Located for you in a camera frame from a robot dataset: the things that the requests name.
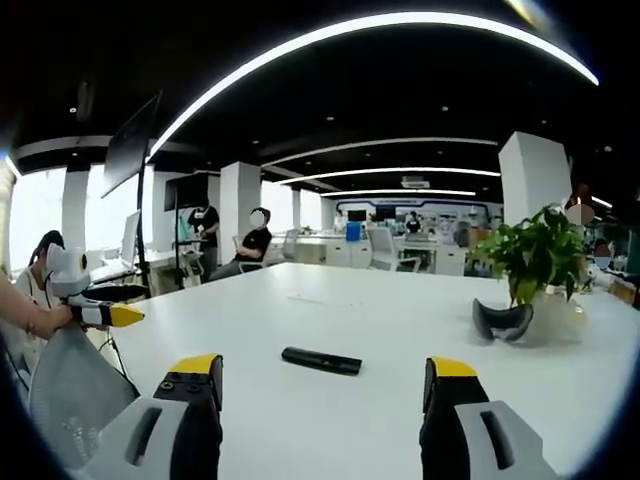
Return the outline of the person's left hand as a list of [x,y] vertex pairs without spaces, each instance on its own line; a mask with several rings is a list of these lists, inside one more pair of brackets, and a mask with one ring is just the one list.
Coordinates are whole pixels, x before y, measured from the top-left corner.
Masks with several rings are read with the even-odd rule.
[[73,320],[69,306],[61,305],[51,310],[35,306],[29,314],[26,329],[35,336],[48,340],[58,330],[63,329]]

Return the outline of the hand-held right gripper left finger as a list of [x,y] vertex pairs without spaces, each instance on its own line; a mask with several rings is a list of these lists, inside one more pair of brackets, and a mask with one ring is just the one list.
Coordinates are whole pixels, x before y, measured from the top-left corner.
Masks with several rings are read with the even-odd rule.
[[221,424],[223,356],[184,358],[151,397],[140,397],[99,436],[76,479],[216,479]]

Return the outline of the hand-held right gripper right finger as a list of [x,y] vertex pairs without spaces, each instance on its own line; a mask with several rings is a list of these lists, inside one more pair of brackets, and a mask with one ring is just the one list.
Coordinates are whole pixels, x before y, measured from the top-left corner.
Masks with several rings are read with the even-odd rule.
[[419,445],[424,479],[559,477],[537,432],[458,360],[426,359]]

